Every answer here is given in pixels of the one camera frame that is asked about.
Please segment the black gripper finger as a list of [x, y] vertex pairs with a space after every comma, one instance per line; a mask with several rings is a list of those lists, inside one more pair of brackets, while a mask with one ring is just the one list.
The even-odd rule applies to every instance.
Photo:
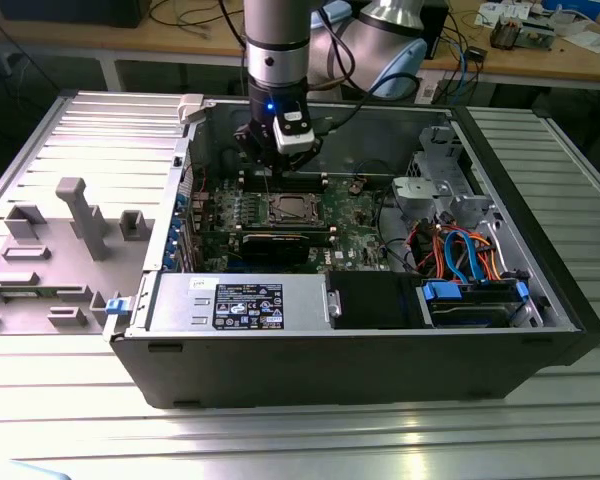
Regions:
[[280, 172], [297, 172], [311, 160], [313, 160], [321, 151], [323, 139], [316, 137], [312, 144], [306, 150], [296, 153], [282, 154], [279, 162]]
[[246, 158], [260, 167], [268, 168], [274, 176], [281, 174], [281, 155], [272, 134], [261, 124], [250, 123], [234, 132], [234, 139]]

